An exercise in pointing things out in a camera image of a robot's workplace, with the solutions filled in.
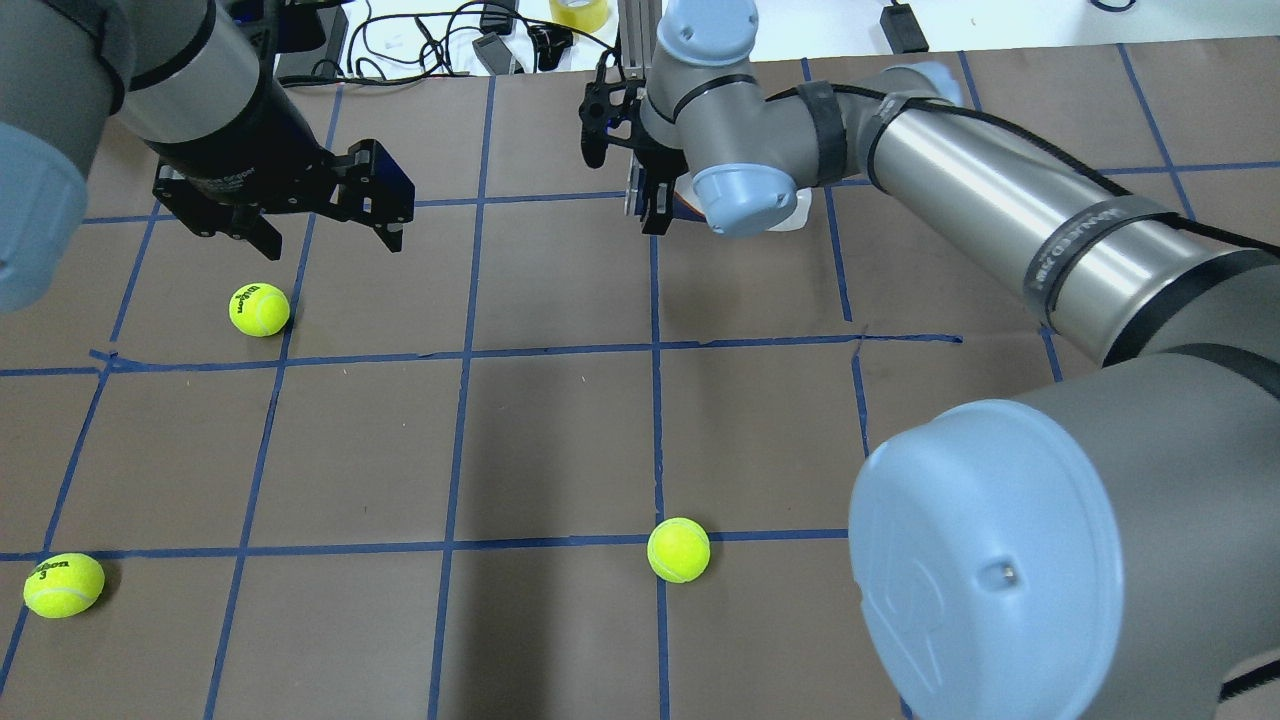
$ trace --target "tennis ball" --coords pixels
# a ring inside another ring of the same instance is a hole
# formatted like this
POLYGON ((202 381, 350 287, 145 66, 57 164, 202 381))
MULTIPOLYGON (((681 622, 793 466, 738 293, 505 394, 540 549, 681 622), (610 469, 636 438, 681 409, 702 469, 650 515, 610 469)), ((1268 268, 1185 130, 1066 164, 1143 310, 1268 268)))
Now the tennis ball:
POLYGON ((274 284, 250 283, 232 295, 228 311, 239 332, 266 337, 280 332, 289 322, 289 299, 274 284))
POLYGON ((689 518, 664 520, 649 534, 649 566, 668 583, 687 583, 712 560, 707 530, 689 518))
POLYGON ((106 577, 97 560, 65 552, 36 565, 22 587, 22 600, 41 618, 69 618, 93 605, 104 583, 106 577))

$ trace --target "tape roll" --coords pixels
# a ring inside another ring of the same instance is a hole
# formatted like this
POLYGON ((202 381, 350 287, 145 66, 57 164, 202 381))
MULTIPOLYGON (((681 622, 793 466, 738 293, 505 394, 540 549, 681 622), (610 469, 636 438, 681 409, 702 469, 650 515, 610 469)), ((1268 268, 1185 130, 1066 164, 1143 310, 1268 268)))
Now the tape roll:
POLYGON ((552 20, 582 32, 595 32, 609 19, 605 0, 550 0, 552 20))

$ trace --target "power adapter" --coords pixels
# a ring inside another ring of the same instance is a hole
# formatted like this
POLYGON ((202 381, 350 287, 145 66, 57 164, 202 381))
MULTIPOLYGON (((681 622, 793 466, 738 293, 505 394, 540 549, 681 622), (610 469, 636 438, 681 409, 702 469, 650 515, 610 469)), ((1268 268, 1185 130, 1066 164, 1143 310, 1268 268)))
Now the power adapter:
POLYGON ((511 35, 516 24, 516 18, 511 13, 517 12, 520 0, 489 0, 484 4, 480 15, 480 32, 495 32, 498 35, 511 35))
POLYGON ((915 13, 911 12, 910 5, 899 5, 897 0, 893 0, 892 6, 881 12, 881 28, 884 31, 884 37, 888 38, 888 46, 893 49, 895 55, 929 51, 929 41, 924 40, 924 31, 915 20, 915 13))

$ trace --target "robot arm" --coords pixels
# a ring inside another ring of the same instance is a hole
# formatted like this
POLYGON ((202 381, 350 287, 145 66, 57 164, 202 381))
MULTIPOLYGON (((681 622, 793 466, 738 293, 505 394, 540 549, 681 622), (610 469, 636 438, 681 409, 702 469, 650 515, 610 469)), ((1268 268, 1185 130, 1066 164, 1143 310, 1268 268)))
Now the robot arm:
POLYGON ((161 158, 157 200, 196 234, 223 232, 275 260, 282 238, 262 215, 312 211, 369 225, 398 251, 413 183, 375 140, 342 156, 321 147, 270 55, 260 60, 214 0, 0 3, 0 146, 10 159, 0 190, 15 210, 0 220, 0 311, 47 288, 116 110, 161 158))
POLYGON ((588 86, 584 158, 636 151, 645 232, 664 232, 686 170, 727 236, 861 172, 1106 365, 868 459, 850 550, 893 683, 929 720, 1211 717, 1230 667, 1280 646, 1274 249, 1194 242, 1175 228, 1204 228, 948 106, 938 67, 767 101, 756 22, 751 0, 672 0, 645 94, 603 64, 588 86))

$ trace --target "light blue joint cover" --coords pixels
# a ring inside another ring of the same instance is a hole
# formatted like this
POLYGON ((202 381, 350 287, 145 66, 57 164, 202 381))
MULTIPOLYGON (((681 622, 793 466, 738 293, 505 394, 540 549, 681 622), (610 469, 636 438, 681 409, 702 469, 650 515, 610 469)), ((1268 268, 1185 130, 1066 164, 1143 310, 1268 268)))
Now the light blue joint cover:
POLYGON ((723 68, 751 54, 759 22, 753 0, 671 0, 658 42, 677 60, 723 68))
POLYGON ((960 90, 960 82, 951 74, 951 68, 945 64, 937 60, 924 60, 923 63, 893 65, 893 68, 905 68, 920 73, 933 83, 933 88, 938 91, 938 97, 945 99, 952 105, 964 106, 964 92, 960 90))
POLYGON ((694 192, 712 231, 730 237, 762 233, 791 217, 796 183, 769 165, 728 163, 694 176, 694 192))
POLYGON ((84 178, 38 137, 0 123, 0 313, 40 300, 84 219, 84 178))
POLYGON ((1020 402, 956 407, 876 450, 849 511, 876 651, 929 720, 1074 720, 1110 669, 1124 566, 1093 464, 1020 402))

